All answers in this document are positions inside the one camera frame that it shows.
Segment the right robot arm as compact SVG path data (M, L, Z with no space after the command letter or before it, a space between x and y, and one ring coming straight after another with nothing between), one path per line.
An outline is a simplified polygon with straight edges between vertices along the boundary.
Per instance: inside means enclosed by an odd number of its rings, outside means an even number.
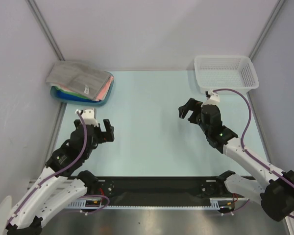
M218 195L226 197L236 193L246 197L261 205L275 221L283 220L294 211L294 171L284 172L253 155L238 135L223 125L217 105L203 104L190 98L178 111L180 118L192 112L188 121L202 129L208 143L237 162L254 178L248 180L236 173L226 172L223 174L225 179L216 184Z

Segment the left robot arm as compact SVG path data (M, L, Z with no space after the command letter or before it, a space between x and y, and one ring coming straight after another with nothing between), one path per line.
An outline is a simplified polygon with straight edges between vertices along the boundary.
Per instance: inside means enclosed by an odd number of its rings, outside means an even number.
M80 197L95 197L95 205L105 208L110 200L104 195L98 178L85 170L69 185L56 189L80 168L99 144L114 141L114 127L104 119L102 131L95 119L75 120L70 138L56 149L25 196L11 210L6 230L9 235L39 235L42 228L69 203Z

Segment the grey towel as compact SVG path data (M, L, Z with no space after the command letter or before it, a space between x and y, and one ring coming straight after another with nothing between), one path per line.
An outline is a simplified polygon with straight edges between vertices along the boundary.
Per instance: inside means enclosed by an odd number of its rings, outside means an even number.
M107 83L110 73L76 61L57 61L46 78L50 85L59 84L72 92L95 100Z

